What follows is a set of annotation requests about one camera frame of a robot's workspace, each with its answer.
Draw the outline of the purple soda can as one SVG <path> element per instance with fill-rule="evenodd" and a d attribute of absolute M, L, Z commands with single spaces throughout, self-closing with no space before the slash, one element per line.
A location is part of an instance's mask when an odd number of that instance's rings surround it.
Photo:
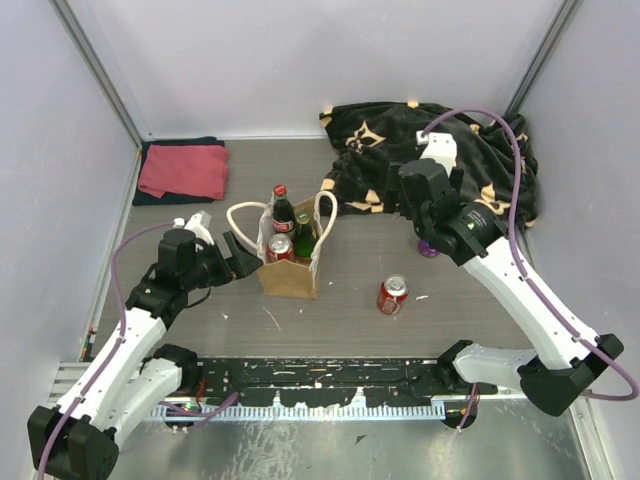
<path fill-rule="evenodd" d="M 433 248 L 429 244 L 429 242 L 426 241 L 426 240 L 420 240 L 418 242 L 417 248 L 418 248 L 419 253 L 422 256 L 427 257 L 427 258 L 434 258 L 434 257 L 437 257 L 440 254 L 440 252 L 437 249 Z"/>

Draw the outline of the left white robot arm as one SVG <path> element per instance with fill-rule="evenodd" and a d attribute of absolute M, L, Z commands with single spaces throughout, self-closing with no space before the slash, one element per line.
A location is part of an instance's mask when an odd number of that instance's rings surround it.
<path fill-rule="evenodd" d="M 192 291 L 224 286 L 262 266 L 232 232 L 224 240 L 228 256 L 204 227 L 167 228 L 155 262 L 119 298 L 119 323 L 103 349 L 54 406 L 31 413 L 27 431 L 38 478 L 108 478 L 122 444 L 150 410 L 171 393 L 197 390 L 197 354 L 156 344 Z"/>

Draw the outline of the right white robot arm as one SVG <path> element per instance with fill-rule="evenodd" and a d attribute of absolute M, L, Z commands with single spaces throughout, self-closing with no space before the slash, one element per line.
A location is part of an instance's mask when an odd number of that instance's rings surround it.
<path fill-rule="evenodd" d="M 598 334 L 577 318 L 511 246 L 505 223 L 486 205 L 466 202 L 464 173 L 431 158 L 392 163 L 389 176 L 402 216 L 419 238 L 476 278 L 524 332 L 529 350 L 489 348 L 461 340 L 438 359 L 444 390 L 459 394 L 484 383 L 521 390 L 558 417 L 624 351 L 614 334 Z"/>

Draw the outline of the glass cola bottle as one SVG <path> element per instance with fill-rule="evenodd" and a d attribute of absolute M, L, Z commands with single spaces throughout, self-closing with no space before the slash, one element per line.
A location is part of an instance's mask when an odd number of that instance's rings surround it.
<path fill-rule="evenodd" d="M 273 188 L 272 226 L 277 234 L 294 238 L 296 216 L 284 184 L 278 184 Z"/>

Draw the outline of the green glass bottle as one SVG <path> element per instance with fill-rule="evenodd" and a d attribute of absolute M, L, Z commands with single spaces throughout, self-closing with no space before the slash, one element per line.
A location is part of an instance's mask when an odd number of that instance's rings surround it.
<path fill-rule="evenodd" d="M 317 234 L 311 216 L 300 211 L 296 215 L 297 229 L 294 236 L 294 251 L 297 259 L 310 259 L 317 242 Z"/>

